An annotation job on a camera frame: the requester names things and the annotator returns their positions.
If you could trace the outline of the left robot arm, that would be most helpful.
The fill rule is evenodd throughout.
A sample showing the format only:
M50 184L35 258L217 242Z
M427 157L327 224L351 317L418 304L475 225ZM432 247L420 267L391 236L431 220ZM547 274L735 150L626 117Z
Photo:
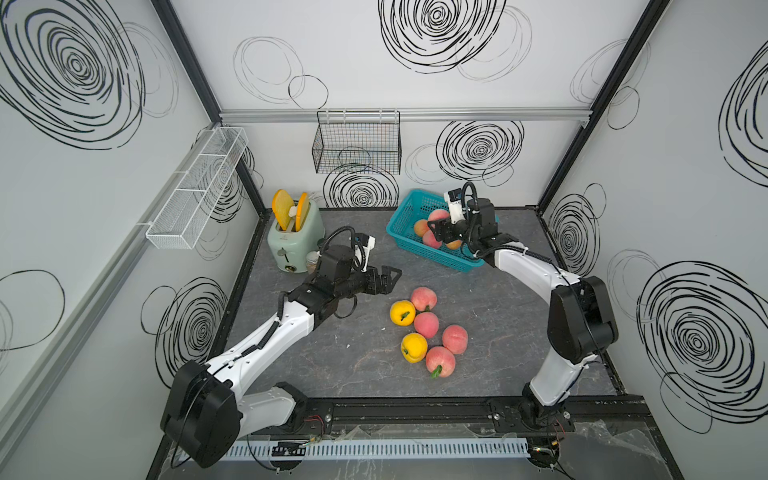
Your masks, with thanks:
M366 246L333 244L316 270L278 296L276 312L233 347L212 359L189 361L175 374L160 428L199 467L217 463L243 436L269 427L296 429L306 397L279 383L252 394L258 377L284 352L336 315L343 299L389 295L399 268L368 263Z

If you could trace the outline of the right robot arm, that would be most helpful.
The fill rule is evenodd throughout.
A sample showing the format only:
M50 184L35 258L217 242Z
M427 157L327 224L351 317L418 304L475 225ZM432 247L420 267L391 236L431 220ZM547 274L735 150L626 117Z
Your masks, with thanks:
M619 332L605 283L559 268L516 237L499 230L494 205L456 189L444 195L449 217L430 220L440 241L459 240L471 257L505 272L546 301L549 351L523 389L521 420L542 430L564 410L565 400L583 370L618 340Z

